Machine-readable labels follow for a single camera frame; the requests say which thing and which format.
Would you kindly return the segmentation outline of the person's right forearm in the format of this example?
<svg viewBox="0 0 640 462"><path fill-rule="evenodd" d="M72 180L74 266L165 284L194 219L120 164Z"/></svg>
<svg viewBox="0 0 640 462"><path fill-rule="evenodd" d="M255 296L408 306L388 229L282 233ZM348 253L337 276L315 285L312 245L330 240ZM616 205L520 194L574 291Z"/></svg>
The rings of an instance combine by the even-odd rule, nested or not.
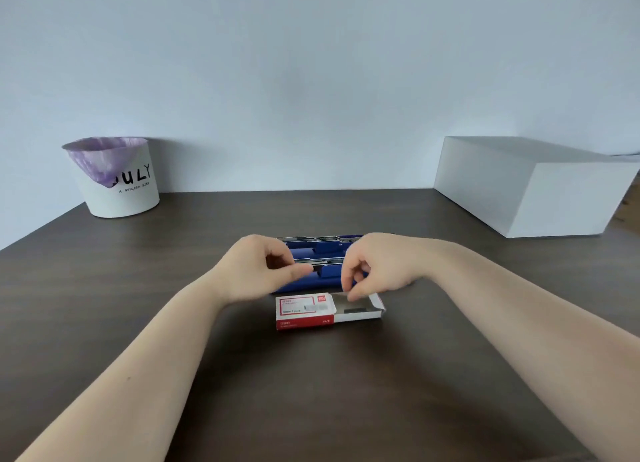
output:
<svg viewBox="0 0 640 462"><path fill-rule="evenodd" d="M600 460L640 462L640 338L452 242L424 275Z"/></svg>

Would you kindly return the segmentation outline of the red and white staple box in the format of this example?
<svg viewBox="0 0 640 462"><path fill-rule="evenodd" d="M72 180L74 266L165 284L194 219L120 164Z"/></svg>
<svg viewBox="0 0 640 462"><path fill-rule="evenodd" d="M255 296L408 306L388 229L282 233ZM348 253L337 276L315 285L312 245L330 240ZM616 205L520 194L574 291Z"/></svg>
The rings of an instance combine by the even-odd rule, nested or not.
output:
<svg viewBox="0 0 640 462"><path fill-rule="evenodd" d="M386 312L378 294L349 301L347 292L276 297L276 330L331 326L379 319Z"/></svg>

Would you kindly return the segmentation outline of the person's left forearm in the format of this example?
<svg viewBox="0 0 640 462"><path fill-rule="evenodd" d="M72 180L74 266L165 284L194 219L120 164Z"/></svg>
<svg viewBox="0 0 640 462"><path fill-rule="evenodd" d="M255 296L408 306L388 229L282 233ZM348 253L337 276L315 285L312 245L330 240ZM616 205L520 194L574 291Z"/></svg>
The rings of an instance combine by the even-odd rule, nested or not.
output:
<svg viewBox="0 0 640 462"><path fill-rule="evenodd" d="M230 278L181 289L15 462L163 462Z"/></svg>

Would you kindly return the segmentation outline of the white round waste bin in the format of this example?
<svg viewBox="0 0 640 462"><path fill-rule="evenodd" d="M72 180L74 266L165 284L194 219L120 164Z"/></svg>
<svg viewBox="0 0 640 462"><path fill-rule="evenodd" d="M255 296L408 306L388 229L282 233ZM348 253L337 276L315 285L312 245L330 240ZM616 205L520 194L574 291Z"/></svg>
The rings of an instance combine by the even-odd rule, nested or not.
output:
<svg viewBox="0 0 640 462"><path fill-rule="evenodd" d="M149 142L140 149L132 163L119 175L119 182L111 189L92 181L68 158L76 184L92 215L101 218L128 217L146 212L159 204Z"/></svg>

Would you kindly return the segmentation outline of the person's left hand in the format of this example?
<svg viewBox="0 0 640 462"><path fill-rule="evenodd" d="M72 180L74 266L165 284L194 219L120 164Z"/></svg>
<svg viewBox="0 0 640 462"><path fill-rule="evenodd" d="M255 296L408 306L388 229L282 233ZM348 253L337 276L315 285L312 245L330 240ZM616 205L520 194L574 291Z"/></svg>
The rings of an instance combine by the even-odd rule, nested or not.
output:
<svg viewBox="0 0 640 462"><path fill-rule="evenodd" d="M265 273L295 263L284 242L252 234L240 238L198 284L223 303L250 301L274 293L265 289Z"/></svg>

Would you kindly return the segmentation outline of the blue stapler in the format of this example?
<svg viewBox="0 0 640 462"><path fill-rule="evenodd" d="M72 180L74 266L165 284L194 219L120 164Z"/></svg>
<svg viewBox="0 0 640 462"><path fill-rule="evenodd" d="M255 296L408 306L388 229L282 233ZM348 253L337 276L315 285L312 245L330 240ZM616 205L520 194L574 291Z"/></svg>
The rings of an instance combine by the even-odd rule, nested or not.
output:
<svg viewBox="0 0 640 462"><path fill-rule="evenodd" d="M292 253L295 263L311 264L313 272L299 280L277 289L274 294L286 294L302 290L341 287L341 269L350 245L362 235L329 235L311 237L280 237Z"/></svg>

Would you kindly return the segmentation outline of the white rectangular box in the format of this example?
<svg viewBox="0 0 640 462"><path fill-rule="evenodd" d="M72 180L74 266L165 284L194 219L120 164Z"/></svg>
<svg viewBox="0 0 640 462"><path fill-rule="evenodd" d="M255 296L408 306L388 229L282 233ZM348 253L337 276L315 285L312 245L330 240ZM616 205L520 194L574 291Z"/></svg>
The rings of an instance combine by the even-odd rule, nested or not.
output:
<svg viewBox="0 0 640 462"><path fill-rule="evenodd" d="M434 188L505 238L602 234L640 170L524 137L447 136Z"/></svg>

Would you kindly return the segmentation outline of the purple bin bag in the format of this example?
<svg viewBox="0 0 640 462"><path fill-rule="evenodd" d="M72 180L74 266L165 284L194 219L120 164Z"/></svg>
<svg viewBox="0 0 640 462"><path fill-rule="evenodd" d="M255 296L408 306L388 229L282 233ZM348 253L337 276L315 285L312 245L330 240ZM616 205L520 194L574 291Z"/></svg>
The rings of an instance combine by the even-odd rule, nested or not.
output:
<svg viewBox="0 0 640 462"><path fill-rule="evenodd" d="M62 149L87 177L111 189L147 143L142 137L86 137Z"/></svg>

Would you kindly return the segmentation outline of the person's right hand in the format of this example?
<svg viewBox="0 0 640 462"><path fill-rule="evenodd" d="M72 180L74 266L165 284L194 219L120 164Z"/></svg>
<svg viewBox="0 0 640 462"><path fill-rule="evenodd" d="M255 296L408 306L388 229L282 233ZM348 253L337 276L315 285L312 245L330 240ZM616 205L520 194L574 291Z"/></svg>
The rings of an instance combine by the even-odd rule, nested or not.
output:
<svg viewBox="0 0 640 462"><path fill-rule="evenodd" d="M379 257L383 273L383 290L379 293L382 293L427 278L433 270L435 245L433 239L368 233L348 249L368 250Z"/></svg>

